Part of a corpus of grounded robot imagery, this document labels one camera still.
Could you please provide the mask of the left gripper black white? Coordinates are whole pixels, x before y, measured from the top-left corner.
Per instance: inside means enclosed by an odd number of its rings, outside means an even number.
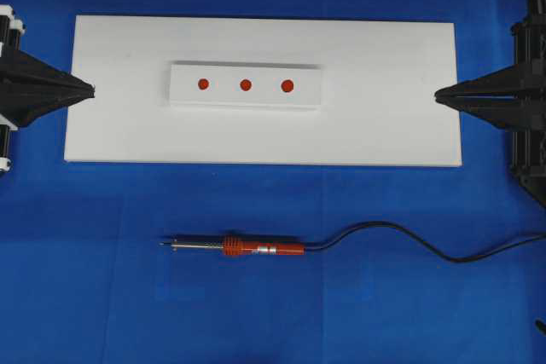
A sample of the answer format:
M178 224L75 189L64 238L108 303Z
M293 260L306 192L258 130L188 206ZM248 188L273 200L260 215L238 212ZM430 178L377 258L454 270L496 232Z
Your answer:
M11 168L9 142L12 131L27 127L36 119L63 107L94 97L95 88L72 74L58 70L18 50L25 24L13 8L1 5L1 78L13 84L55 86L77 90L70 93L21 94L1 97L1 172Z

